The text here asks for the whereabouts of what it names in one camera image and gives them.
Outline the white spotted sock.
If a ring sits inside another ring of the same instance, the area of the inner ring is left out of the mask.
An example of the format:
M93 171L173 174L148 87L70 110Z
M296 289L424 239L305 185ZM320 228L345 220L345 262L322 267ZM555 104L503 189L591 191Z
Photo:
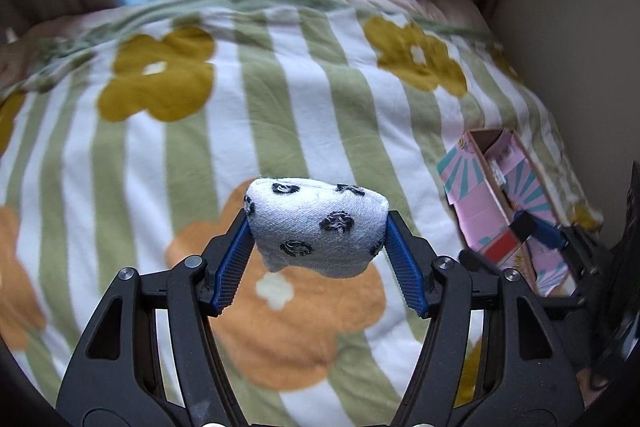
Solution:
M262 262L329 279L367 270L385 242L390 203L354 184L313 179L258 178L247 187L244 210Z

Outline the dark red lipstick box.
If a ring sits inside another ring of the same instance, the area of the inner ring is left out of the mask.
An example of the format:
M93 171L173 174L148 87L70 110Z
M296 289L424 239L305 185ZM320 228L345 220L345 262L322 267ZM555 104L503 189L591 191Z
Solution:
M495 265L502 265L504 260L511 257L521 246L518 236L511 229L506 228L491 239L480 252Z

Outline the pink cardboard box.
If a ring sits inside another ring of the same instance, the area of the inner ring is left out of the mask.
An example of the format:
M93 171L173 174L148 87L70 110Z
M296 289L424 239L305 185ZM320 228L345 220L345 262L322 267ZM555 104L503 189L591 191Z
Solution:
M448 204L454 210L466 245L480 246L483 239L508 225L518 210L557 225L559 213L551 202L539 170L518 135L508 129L464 132L437 164ZM522 246L500 268L517 269L542 297L568 296L576 283L553 253L549 261L538 258L542 247Z

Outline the floral striped blanket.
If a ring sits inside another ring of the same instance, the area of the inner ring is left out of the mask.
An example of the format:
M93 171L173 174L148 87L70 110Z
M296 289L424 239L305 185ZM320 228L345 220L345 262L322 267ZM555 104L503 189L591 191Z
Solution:
M332 1L217 1L46 40L1 97L2 407L26 388L48 424L71 426L58 392L117 273L201 254L258 178L368 188L436 255L518 271L462 258L437 172L464 132L488 129L521 139L558 225L599 225L549 109L489 30ZM548 315L586 408L575 293L534 291L574 300ZM155 316L166 397L181 404L168 315ZM366 271L329 279L268 271L254 241L209 325L244 426L395 426L430 323L407 306L385 242ZM484 325L472 311L459 407L475 395Z

